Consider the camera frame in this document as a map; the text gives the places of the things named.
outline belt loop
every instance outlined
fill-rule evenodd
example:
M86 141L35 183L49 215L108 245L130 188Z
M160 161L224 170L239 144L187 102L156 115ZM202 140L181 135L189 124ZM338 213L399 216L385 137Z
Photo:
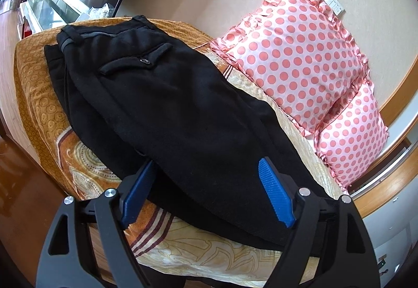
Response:
M84 38L79 34L74 26L72 25L66 25L64 26L61 31L68 34L68 36L72 39L75 45L81 45L84 42Z
M139 21L140 23L144 24L148 28L151 28L151 30L156 30L157 26L155 26L153 23L151 23L145 16L135 16L132 18L132 20Z

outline bedspread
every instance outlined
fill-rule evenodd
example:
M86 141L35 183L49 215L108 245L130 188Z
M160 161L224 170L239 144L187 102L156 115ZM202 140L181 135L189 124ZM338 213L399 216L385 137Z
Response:
M129 19L98 19L81 24L107 26ZM211 37L182 22L152 22L205 53L231 84L268 102L315 180L331 197L341 195L327 168L277 104L210 52ZM79 199L95 198L107 188L117 187L120 179L73 132L52 88L43 47L56 43L59 30L35 34L16 46L14 78L19 111L44 170L67 193ZM204 276L250 287L264 286L281 255L281 252L255 249L197 229L148 201L125 235L140 264L167 274ZM303 281L313 277L317 264L317 258L310 258Z

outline bed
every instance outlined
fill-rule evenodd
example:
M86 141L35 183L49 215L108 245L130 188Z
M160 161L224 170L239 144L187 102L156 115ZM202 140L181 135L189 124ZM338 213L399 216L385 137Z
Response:
M130 18L99 19L83 25L107 26ZM342 194L308 141L277 104L241 72L209 49L211 37L193 26L166 20L152 22L168 34L204 53L234 86L268 102L315 180L333 198ZM76 136L52 88L43 55L56 43L59 28L30 36L16 45L14 81L22 123L43 169L68 193L84 200L117 187L117 178ZM173 275L204 276L250 287L262 287L281 252L260 250L197 229L146 201L138 219L125 231L140 264ZM318 258L311 257L303 281L313 277Z

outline blue gripper pad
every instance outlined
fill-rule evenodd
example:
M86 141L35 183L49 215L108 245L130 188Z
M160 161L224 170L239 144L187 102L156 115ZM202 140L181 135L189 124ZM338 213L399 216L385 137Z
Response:
M157 165L154 161L150 161L144 169L139 170L141 171L141 174L132 186L123 205L123 215L120 222L125 229L128 225L137 220L139 212L154 183L157 172L156 169Z
M292 211L292 200L286 193L285 188L281 185L273 169L264 158L260 159L258 162L258 175L277 218L279 221L282 221L286 227L292 227L296 221Z

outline pocket button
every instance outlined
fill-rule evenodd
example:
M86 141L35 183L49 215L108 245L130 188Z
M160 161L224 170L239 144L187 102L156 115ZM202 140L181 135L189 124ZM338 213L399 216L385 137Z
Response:
M151 64L151 62L148 59L145 59L145 58L141 58L141 59L139 59L139 61L143 62L144 64L147 64L147 65Z

